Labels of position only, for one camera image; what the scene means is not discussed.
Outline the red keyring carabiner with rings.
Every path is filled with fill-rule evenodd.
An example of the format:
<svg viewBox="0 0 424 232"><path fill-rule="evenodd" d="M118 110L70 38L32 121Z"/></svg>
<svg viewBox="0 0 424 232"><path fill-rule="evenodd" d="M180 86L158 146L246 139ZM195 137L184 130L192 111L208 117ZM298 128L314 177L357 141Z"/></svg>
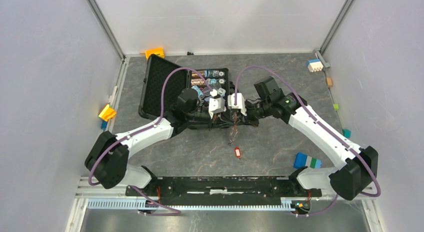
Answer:
<svg viewBox="0 0 424 232"><path fill-rule="evenodd" d="M237 129L237 123L239 121L238 119L238 112L234 112L232 115L232 119L233 119L233 125L231 128L231 131L229 133L229 142L228 145L232 145L234 144L237 134L238 134L238 129Z"/></svg>

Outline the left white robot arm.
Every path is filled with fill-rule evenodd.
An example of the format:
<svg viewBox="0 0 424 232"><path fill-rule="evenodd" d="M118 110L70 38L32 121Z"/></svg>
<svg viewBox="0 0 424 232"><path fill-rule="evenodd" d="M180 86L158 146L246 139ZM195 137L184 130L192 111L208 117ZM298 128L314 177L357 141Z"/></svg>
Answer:
<svg viewBox="0 0 424 232"><path fill-rule="evenodd" d="M96 140L85 160L89 170L88 183L111 189L119 184L137 187L144 195L157 190L157 182L146 168L129 165L137 152L160 141L179 135L190 124L189 114L200 105L198 92L183 89L168 110L161 108L160 116L139 128L112 134L104 131Z"/></svg>

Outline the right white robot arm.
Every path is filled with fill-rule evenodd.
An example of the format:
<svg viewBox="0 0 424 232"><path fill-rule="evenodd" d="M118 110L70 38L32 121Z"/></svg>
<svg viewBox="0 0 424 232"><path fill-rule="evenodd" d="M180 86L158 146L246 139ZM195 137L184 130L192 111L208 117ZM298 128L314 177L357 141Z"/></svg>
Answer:
<svg viewBox="0 0 424 232"><path fill-rule="evenodd" d="M312 141L333 163L329 168L303 165L293 173L289 190L301 196L309 189L332 189L346 200L357 195L372 196L364 189L377 179L378 152L371 146L362 148L345 138L321 119L302 97L294 92L284 94L271 76L254 84L260 101L248 102L240 92L228 95L228 106L239 109L247 119L257 123L272 116L298 130Z"/></svg>

